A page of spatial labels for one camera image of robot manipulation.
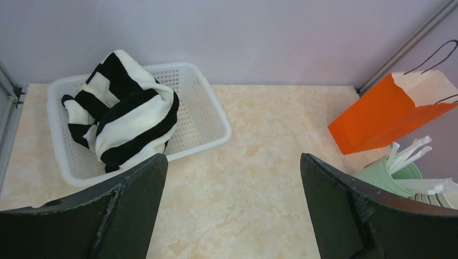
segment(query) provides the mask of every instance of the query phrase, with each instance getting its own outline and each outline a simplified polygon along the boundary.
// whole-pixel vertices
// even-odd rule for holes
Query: striped cloth
[[[109,54],[75,97],[65,95],[73,140],[95,152],[105,171],[124,172],[163,153],[176,129],[177,94],[125,51]]]

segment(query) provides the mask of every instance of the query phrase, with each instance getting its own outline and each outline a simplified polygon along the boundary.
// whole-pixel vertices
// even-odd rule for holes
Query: gift bag
[[[420,66],[426,63],[444,43]],[[458,106],[457,88],[440,72],[390,73],[329,125],[342,154],[384,147]]]

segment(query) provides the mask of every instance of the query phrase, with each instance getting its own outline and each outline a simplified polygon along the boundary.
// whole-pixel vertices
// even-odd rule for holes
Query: white plastic basket
[[[169,161],[225,143],[231,125],[207,79],[190,63],[145,66],[161,84],[174,89],[180,99],[177,129],[165,150]],[[48,89],[48,117],[56,160],[64,180],[76,187],[102,182],[117,173],[105,173],[94,153],[73,141],[68,112],[61,103],[75,96],[89,74],[54,81]]]

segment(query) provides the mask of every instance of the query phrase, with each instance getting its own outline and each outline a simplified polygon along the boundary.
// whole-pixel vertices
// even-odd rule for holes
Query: green cup
[[[418,168],[410,163],[393,175],[390,175],[386,166],[388,156],[374,161],[366,168],[355,175],[356,178],[377,186],[387,192],[397,194],[402,197],[412,197],[415,193],[402,188],[396,183],[396,179],[423,179]]]

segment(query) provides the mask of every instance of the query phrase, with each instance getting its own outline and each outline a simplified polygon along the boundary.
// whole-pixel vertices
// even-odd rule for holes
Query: beige tabletop
[[[30,85],[0,210],[75,193],[54,157],[48,85]],[[229,142],[169,164],[147,258],[320,258],[299,159],[354,174],[387,148],[343,156],[327,125],[358,96],[349,86],[213,85]]]

